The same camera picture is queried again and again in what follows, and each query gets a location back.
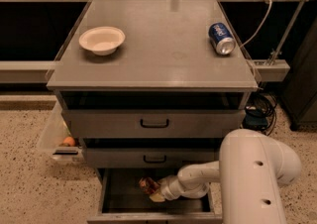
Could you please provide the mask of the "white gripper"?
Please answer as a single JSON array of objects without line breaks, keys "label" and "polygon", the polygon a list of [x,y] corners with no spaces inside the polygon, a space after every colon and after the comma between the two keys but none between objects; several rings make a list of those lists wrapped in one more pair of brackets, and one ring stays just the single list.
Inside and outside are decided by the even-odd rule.
[{"label": "white gripper", "polygon": [[169,175],[159,181],[160,193],[156,192],[150,195],[153,202],[165,202],[165,200],[174,200],[180,196],[179,182],[175,175]]}]

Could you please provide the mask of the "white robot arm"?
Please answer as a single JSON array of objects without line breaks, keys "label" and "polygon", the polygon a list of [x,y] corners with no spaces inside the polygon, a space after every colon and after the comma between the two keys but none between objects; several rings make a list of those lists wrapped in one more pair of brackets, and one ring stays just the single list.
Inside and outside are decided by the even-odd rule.
[{"label": "white robot arm", "polygon": [[279,188],[300,177],[301,160],[286,144],[239,129],[223,140],[217,162],[190,165],[156,183],[154,202],[200,198],[221,185],[223,224],[286,224]]}]

